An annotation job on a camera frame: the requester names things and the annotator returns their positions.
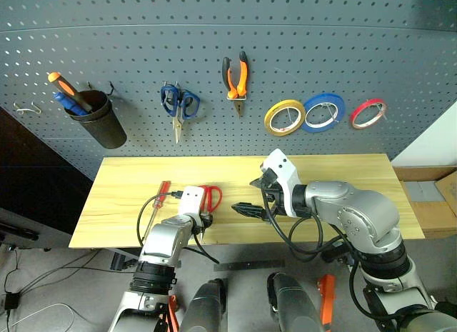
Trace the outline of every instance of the pegboard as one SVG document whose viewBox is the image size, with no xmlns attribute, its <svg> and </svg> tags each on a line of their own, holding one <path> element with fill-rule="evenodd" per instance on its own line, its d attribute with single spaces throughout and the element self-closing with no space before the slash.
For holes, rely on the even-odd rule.
<svg viewBox="0 0 457 332">
<path fill-rule="evenodd" d="M 104 156 L 400 153 L 457 97 L 456 0 L 0 0 L 1 106 L 94 178 Z M 249 59 L 239 119 L 225 99 L 222 58 Z M 106 150 L 51 100 L 47 74 L 111 97 L 128 141 Z M 160 105 L 163 80 L 201 98 L 174 143 Z M 346 116 L 319 134 L 275 137 L 263 117 L 276 102 L 323 92 Z M 357 131 L 348 115 L 381 97 L 387 120 Z M 43 113 L 18 115 L 34 101 Z M 324 113 L 316 111 L 312 119 Z"/>
</svg>

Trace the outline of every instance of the cardboard box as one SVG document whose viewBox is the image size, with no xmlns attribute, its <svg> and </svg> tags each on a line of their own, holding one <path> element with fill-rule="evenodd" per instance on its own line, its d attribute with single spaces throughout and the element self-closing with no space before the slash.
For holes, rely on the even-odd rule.
<svg viewBox="0 0 457 332">
<path fill-rule="evenodd" d="M 437 181 L 435 186 L 444 196 L 454 214 L 457 214 L 457 171 Z"/>
<path fill-rule="evenodd" d="M 454 179 L 454 197 L 453 208 L 456 208 L 455 197 L 455 180 L 457 177 L 457 167 L 455 166 L 427 166 L 427 167 L 400 167 L 393 168 L 398 179 L 405 191 L 406 197 L 411 204 L 411 207 L 416 215 L 416 218 L 421 225 L 423 234 L 426 238 L 444 238 L 457 234 L 457 216 L 455 211 L 451 209 L 452 204 L 449 203 L 444 193 L 441 194 L 447 201 L 412 201 L 411 196 L 406 188 L 404 181 L 437 181 L 445 180 L 448 177 Z"/>
</svg>

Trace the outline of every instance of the tape roll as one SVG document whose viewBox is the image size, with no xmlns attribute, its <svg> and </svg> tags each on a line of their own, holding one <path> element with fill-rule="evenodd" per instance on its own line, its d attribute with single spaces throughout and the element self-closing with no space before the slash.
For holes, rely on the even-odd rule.
<svg viewBox="0 0 457 332">
<path fill-rule="evenodd" d="M 362 113 L 362 111 L 366 110 L 368 107 L 373 107 L 377 106 L 379 109 L 379 113 L 376 114 L 373 118 L 370 120 L 356 124 L 356 119 L 357 116 Z M 352 127 L 355 129 L 361 130 L 361 129 L 366 129 L 367 127 L 370 127 L 378 122 L 378 120 L 386 114 L 387 111 L 387 104 L 384 102 L 383 99 L 370 99 L 365 101 L 363 104 L 361 104 L 359 107 L 356 108 L 354 112 L 351 113 L 349 116 L 349 121 L 351 122 Z"/>
<path fill-rule="evenodd" d="M 295 121 L 292 122 L 291 125 L 283 128 L 276 128 L 273 127 L 271 122 L 273 118 L 279 114 L 280 112 L 286 109 L 293 109 L 298 112 L 298 116 Z M 263 119 L 263 123 L 265 124 L 265 129 L 274 136 L 285 136 L 287 134 L 291 134 L 296 129 L 298 129 L 301 124 L 305 120 L 305 108 L 301 104 L 300 101 L 297 100 L 283 100 L 278 102 L 277 104 L 273 105 L 268 112 L 265 114 L 265 118 Z"/>
<path fill-rule="evenodd" d="M 307 132 L 323 132 L 326 130 L 331 129 L 334 127 L 337 123 L 340 122 L 340 120 L 344 116 L 344 111 L 346 110 L 346 106 L 344 104 L 344 100 L 336 94 L 319 94 L 316 96 L 313 96 L 311 99 L 309 99 L 307 102 L 304 104 L 306 115 L 305 115 L 305 121 L 301 128 Z M 311 114 L 313 109 L 319 106 L 327 106 L 328 109 L 330 107 L 333 107 L 334 112 L 331 112 L 331 117 L 327 120 L 324 121 L 323 123 L 319 124 L 313 124 L 308 121 L 308 116 Z"/>
</svg>

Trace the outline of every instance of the yellow tape roll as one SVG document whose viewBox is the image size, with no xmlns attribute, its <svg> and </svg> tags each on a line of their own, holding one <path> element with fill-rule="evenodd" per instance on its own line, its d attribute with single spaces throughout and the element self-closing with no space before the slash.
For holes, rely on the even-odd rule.
<svg viewBox="0 0 457 332">
<path fill-rule="evenodd" d="M 281 112 L 285 109 L 293 109 L 293 110 L 297 111 L 298 112 L 297 119 L 295 119 L 295 121 L 287 127 L 283 127 L 281 129 L 273 127 L 271 125 L 273 118 L 275 117 L 276 114 L 278 114 L 279 112 Z M 278 102 L 277 104 L 272 106 L 268 110 L 268 112 L 266 112 L 265 118 L 263 119 L 263 123 L 265 124 L 265 129 L 270 134 L 273 134 L 274 136 L 285 136 L 287 134 L 291 134 L 296 129 L 299 129 L 304 121 L 305 121 L 305 108 L 303 107 L 303 104 L 297 100 L 283 100 L 281 102 Z"/>
</svg>

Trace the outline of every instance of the wooden table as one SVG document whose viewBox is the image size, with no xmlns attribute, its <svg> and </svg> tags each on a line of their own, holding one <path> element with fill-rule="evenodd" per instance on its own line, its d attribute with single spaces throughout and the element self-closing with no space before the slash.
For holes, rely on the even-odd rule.
<svg viewBox="0 0 457 332">
<path fill-rule="evenodd" d="M 341 180 L 359 189 L 379 191 L 396 204 L 404 238 L 424 238 L 421 227 L 385 154 L 289 156 L 303 183 Z M 273 227 L 256 218 L 236 213 L 231 205 L 239 201 L 262 204 L 261 194 L 249 182 L 260 177 L 265 156 L 233 157 L 110 157 L 97 173 L 87 202 L 71 239 L 71 248 L 138 247 L 136 218 L 143 203 L 158 191 L 162 181 L 171 190 L 184 186 L 213 184 L 224 198 L 205 232 L 204 243 L 265 243 L 282 241 Z M 178 200 L 167 197 L 155 223 L 176 215 Z M 144 231 L 151 216 L 146 209 L 141 221 Z M 295 219 L 279 217 L 288 231 Z M 323 224 L 325 239 L 334 236 Z M 315 241 L 317 228 L 306 221 L 296 229 L 295 241 Z"/>
</svg>

